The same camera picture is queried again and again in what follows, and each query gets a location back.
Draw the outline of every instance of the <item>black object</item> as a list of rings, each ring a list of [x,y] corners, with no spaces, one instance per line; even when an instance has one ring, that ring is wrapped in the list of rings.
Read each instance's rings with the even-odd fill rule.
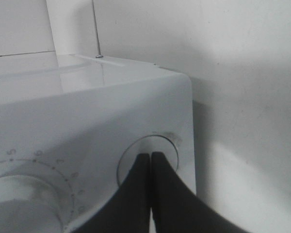
[[[246,233],[198,199],[162,152],[139,154],[110,201],[74,233]]]
[[[74,233],[148,233],[150,156],[139,154],[110,201]]]
[[[157,233],[245,233],[199,200],[165,155],[151,156],[152,212]]]

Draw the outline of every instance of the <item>glossy white surface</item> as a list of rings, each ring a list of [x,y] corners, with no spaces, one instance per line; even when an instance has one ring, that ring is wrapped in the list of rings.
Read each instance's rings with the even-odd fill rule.
[[[291,0],[95,3],[105,55],[191,77],[198,195],[251,232],[291,233]]]
[[[1,57],[0,177],[34,176],[54,187],[67,233],[116,192],[122,154],[147,135],[177,147],[177,173],[195,191],[192,114],[190,79],[150,63]]]
[[[51,50],[45,0],[0,0],[0,55]]]

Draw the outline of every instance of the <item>circular recess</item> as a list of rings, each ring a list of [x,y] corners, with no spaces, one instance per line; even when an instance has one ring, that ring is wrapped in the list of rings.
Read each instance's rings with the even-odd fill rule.
[[[77,215],[73,213],[76,199],[72,194],[74,190],[69,179],[75,179],[77,172],[74,172],[74,177],[69,177],[59,170],[62,165],[55,165],[41,161],[39,158],[10,158],[0,161],[0,181],[5,177],[31,177],[38,179],[45,184],[48,184],[56,193],[59,205],[61,208],[61,220],[63,225],[68,225]]]
[[[167,137],[161,135],[149,135],[140,138],[131,144],[123,153],[117,167],[117,183],[120,185],[129,173],[136,157],[140,153],[151,155],[152,152],[163,152],[176,171],[178,168],[178,151],[176,146]]]
[[[60,215],[58,195],[48,183],[23,175],[0,177],[0,233],[62,232]]]

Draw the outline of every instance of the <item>washing machine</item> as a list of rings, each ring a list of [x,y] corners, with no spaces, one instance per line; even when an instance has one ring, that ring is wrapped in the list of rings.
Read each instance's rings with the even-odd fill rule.
[[[188,76],[113,57],[0,56],[0,233],[73,232],[154,151],[195,193]]]

